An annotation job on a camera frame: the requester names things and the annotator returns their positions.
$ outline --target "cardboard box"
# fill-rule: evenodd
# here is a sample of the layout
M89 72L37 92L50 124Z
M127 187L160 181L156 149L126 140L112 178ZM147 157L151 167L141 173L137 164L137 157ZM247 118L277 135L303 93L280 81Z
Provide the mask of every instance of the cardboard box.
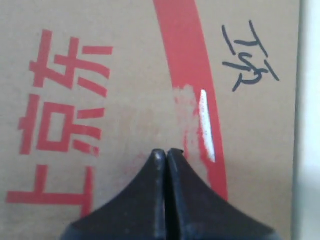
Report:
M7 0L0 16L1 239L56 239L154 148L185 149L290 239L298 0Z

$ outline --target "black tool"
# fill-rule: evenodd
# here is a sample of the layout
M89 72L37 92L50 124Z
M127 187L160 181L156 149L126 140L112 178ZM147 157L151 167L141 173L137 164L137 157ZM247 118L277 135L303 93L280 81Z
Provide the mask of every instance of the black tool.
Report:
M154 149L112 201L72 223L61 240L280 240L224 201L180 149Z

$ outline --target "red chinese characters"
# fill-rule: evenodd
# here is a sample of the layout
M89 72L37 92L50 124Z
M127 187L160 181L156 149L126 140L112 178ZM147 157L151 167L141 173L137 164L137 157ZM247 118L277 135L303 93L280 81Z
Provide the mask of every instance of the red chinese characters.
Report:
M81 206L81 217L91 212L93 199L94 171L86 167L83 193L46 193L47 165L37 165L33 191L9 191L6 202L34 205L76 205Z
M31 61L29 64L30 71L34 72L33 86L43 88L45 79L52 80L68 89L72 89L74 85L75 70L82 69L98 73L109 79L110 69L104 65L78 59L79 39L70 38L69 51L67 56L55 55L54 63L65 66L64 74L48 68L49 53L52 42L52 32L48 30L42 31L41 42L37 62ZM82 54L85 55L111 55L113 48L110 46L83 46ZM79 77L77 84L89 91L92 91L99 96L107 97L107 88L101 86L91 80ZM28 155L31 152L33 134L35 130L36 115L39 108L38 95L30 94L28 107L25 117L22 117L19 122L19 130L23 130L20 154ZM40 131L37 141L37 150L41 151L56 151L68 152L70 148L71 135L86 135L97 140L101 139L102 131L93 126L74 124L75 106L59 104L53 102L45 102L43 106ZM48 134L50 129L51 116L53 113L62 114L65 116L62 129L62 137L60 141L49 141ZM77 111L78 119L94 119L104 117L104 108L81 109ZM99 147L91 146L80 140L73 140L72 147L86 154L94 156L99 155Z
M104 85L95 83L90 79L78 77L75 81L76 69L98 73L106 80L109 79L110 69L102 64L79 59L79 39L71 37L67 55L56 54L54 64L64 66L64 73L60 73L48 67L51 52L53 33L43 30L37 61L30 61L29 70L34 73L33 86L44 88L45 80L55 83L69 90L73 89L76 82L81 88L85 88L97 94L98 97L106 98L108 90ZM83 46L83 55L111 55L111 46ZM77 106L65 104L64 102L45 101L40 106L41 97L37 94L29 94L27 109L24 117L21 117L18 129L22 130L21 145L19 153L30 155L32 152L33 140L36 141L36 149L40 151L51 151L67 153L70 148L84 154L99 156L100 149L97 145L91 145L83 140L77 139L77 135L93 138L94 141L101 140L102 130L91 125L92 119L103 118L105 108L101 106L89 109L78 109ZM62 134L59 140L49 139L53 114L63 115ZM91 119L90 125L84 124ZM39 132L36 135L36 124L39 123ZM81 216L85 216L91 211L93 198L94 171L91 166L86 167L83 193L47 193L45 186L47 182L47 165L37 165L35 173L34 190L32 192L9 191L7 203L16 204L36 204L36 205L79 205L81 206Z

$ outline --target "cardboard surface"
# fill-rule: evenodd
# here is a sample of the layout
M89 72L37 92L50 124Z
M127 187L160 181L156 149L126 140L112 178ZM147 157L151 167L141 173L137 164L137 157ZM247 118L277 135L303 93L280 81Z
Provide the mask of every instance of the cardboard surface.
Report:
M187 150L190 164L209 186L221 195L228 190L232 204L290 239L299 1L186 0L168 8L170 4L169 0L2 2L1 239L56 239L68 223L102 206L129 184L153 148L173 147ZM233 43L254 41L250 20L268 58L259 46ZM42 36L44 40L50 34L48 68L65 73L66 62L59 58L55 62L55 55L67 56L74 37L72 41L79 39L77 59L101 64L94 69L104 69L104 75L90 71L88 63L74 61L85 69L76 69L68 78L73 79L70 89L65 81L59 84L48 78L43 87L34 87L30 61L37 62ZM104 48L108 55L95 55L93 50L102 48L84 46L112 48ZM251 54L250 62L258 69L267 69L267 60L279 81L269 71L258 83L242 83L233 92L240 73L247 80L254 78L252 70L223 65L243 65L240 52ZM94 86L97 94L80 86L79 77L103 86L106 97L104 88ZM201 90L206 91L210 113L211 146L199 106ZM26 141L31 143L27 154L20 118L26 116L30 94L39 96L39 104L32 141ZM64 139L62 109L74 111L74 125L96 127L101 137L97 129L73 126L70 140L66 137L58 147L56 143ZM79 119L92 117L92 111L78 112L89 109L103 111L99 117ZM55 112L51 120L46 121L50 115L43 116L45 110ZM32 129L31 123L25 126ZM46 133L49 142L38 144ZM96 138L81 135L90 133ZM79 142L74 140L91 145L89 154L76 150ZM78 149L86 151L83 146ZM40 179L46 171L44 186ZM17 196L13 191L35 194ZM55 201L53 194L41 202L38 197L44 193L67 194L66 201Z

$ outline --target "white scuff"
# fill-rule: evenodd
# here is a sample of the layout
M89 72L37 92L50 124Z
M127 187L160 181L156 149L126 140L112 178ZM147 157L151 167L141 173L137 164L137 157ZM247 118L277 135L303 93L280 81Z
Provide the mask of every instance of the white scuff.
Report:
M214 141L212 137L207 92L203 89L201 90L201 95L200 95L199 112L200 112L200 122L201 122L204 146L211 161L215 163L216 162L215 147L214 147Z

